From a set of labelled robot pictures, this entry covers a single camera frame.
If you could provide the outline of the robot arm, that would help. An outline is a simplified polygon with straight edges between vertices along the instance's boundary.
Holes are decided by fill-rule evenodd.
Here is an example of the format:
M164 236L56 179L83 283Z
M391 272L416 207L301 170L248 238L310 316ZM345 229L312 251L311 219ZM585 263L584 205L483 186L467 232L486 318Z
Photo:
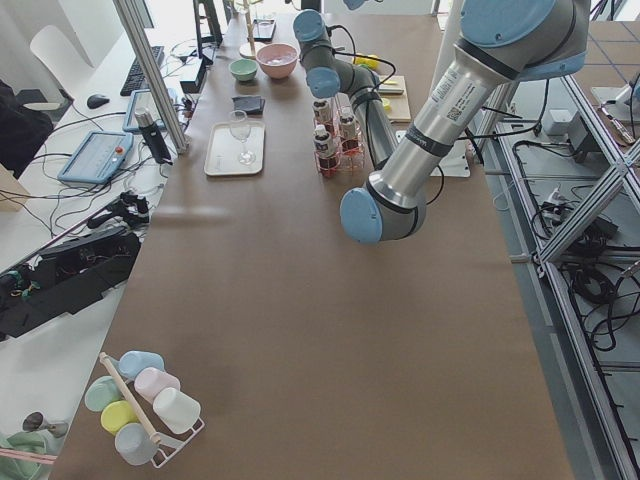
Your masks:
M449 67L383 166L343 196L346 234L370 244L416 232L425 182L497 87L582 68L589 11L587 1L464 2Z
M379 77L365 67L336 57L319 12L306 9L298 13L293 21L293 31L312 95L317 99L328 99L342 93L349 98L373 168L381 169L395 151L398 140L377 90Z

